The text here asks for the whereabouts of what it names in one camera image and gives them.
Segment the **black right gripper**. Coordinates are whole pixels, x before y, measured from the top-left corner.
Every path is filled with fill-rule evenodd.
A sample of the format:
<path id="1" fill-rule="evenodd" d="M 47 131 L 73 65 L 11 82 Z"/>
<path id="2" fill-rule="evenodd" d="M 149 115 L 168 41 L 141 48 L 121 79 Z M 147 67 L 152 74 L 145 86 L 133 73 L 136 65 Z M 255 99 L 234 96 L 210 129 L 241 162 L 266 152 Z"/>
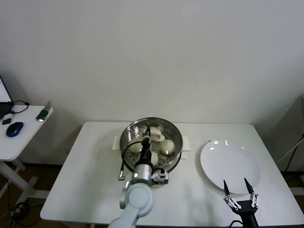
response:
<path id="1" fill-rule="evenodd" d="M 230 191 L 225 180 L 223 180 L 223 184 L 225 193 L 224 201 L 231 209 L 233 209 L 233 212 L 235 214 L 240 216 L 243 227 L 258 228 L 259 225 L 255 217 L 255 213 L 258 208 L 258 194 L 255 194 L 252 185 L 245 178 L 245 184 L 248 193 L 250 194 L 250 200 L 242 200 L 236 202 L 231 197 Z"/>

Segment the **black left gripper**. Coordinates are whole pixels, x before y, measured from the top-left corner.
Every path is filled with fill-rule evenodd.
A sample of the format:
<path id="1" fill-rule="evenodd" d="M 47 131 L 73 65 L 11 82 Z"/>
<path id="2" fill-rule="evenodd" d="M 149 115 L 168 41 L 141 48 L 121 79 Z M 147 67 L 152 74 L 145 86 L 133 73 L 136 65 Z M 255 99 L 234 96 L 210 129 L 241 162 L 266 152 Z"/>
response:
<path id="1" fill-rule="evenodd" d="M 140 164 L 151 164 L 152 160 L 152 153 L 150 150 L 150 137 L 151 137 L 151 129 L 150 127 L 147 127 L 145 131 L 145 137 L 142 141 L 142 150 L 140 152 Z"/>

